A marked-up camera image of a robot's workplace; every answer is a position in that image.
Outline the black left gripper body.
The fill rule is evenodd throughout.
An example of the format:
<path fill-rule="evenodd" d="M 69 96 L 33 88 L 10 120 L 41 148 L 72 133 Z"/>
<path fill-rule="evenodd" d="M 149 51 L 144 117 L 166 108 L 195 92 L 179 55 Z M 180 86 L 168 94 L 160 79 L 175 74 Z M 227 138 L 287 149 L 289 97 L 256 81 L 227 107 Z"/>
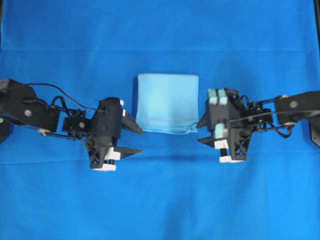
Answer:
<path fill-rule="evenodd" d="M 121 136 L 123 108 L 117 97 L 99 101 L 91 119 L 90 134 L 86 138 L 90 168 L 96 171 L 116 170 L 116 161 L 125 157 L 126 148 L 118 146 Z"/>

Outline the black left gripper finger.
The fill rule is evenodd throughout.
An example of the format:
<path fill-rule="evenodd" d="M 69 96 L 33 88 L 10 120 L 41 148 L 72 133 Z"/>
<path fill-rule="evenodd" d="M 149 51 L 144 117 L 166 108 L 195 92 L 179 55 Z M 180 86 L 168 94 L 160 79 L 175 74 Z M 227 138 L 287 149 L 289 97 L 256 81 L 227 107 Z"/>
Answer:
<path fill-rule="evenodd" d="M 130 157 L 132 155 L 136 155 L 141 153 L 143 150 L 142 149 L 137 149 L 137 148 L 130 148 L 130 147 L 124 147 L 124 146 L 115 146 L 113 149 L 113 152 L 115 154 L 114 160 L 120 160 L 124 159 L 127 157 Z"/>
<path fill-rule="evenodd" d="M 144 134 L 144 131 L 136 123 L 135 119 L 125 109 L 122 111 L 122 129 L 140 135 Z"/>

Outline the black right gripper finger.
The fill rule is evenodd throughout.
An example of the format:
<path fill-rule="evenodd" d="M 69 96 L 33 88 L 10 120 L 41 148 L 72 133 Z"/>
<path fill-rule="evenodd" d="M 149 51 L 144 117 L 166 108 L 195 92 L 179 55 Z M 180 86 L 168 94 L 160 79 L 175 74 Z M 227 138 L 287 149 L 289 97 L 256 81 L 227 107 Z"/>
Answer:
<path fill-rule="evenodd" d="M 196 128 L 200 129 L 203 127 L 207 127 L 208 130 L 212 129 L 212 123 L 211 123 L 211 114 L 206 111 L 203 116 L 201 117 L 200 121 L 197 123 Z"/>
<path fill-rule="evenodd" d="M 197 141 L 201 144 L 207 145 L 211 148 L 215 148 L 215 139 L 212 136 L 198 138 Z"/>

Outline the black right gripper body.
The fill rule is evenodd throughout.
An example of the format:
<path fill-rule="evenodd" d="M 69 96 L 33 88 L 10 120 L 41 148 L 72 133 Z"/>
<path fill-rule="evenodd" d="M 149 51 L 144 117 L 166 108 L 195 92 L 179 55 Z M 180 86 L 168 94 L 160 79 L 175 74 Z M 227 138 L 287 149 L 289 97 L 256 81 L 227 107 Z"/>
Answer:
<path fill-rule="evenodd" d="M 252 136 L 248 123 L 249 100 L 237 90 L 208 89 L 206 145 L 219 150 L 220 163 L 241 163 L 247 160 Z"/>

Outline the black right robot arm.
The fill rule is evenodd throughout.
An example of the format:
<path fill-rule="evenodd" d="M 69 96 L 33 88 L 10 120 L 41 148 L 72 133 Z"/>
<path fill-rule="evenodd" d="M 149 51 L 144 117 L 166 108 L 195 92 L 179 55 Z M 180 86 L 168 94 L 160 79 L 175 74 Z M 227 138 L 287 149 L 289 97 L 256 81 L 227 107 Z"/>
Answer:
<path fill-rule="evenodd" d="M 206 127 L 209 136 L 197 141 L 220 151 L 220 163 L 240 163 L 247 153 L 255 132 L 275 131 L 283 138 L 292 135 L 293 127 L 307 120 L 310 138 L 320 144 L 320 93 L 303 92 L 249 101 L 237 90 L 209 89 L 205 113 L 196 125 Z"/>

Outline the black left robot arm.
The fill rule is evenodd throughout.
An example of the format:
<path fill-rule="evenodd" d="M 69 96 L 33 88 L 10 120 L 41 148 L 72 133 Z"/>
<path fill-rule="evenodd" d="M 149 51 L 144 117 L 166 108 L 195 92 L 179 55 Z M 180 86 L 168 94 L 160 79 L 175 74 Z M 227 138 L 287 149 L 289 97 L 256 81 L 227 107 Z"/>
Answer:
<path fill-rule="evenodd" d="M 141 149 L 118 146 L 121 131 L 142 135 L 144 132 L 124 102 L 108 97 L 98 102 L 92 118 L 86 118 L 89 107 L 71 109 L 65 92 L 55 96 L 51 104 L 37 97 L 34 83 L 21 83 L 9 78 L 0 81 L 0 140 L 10 135 L 11 127 L 35 129 L 46 137 L 80 140 L 87 149 L 90 168 L 115 171 L 116 162 L 142 152 Z"/>

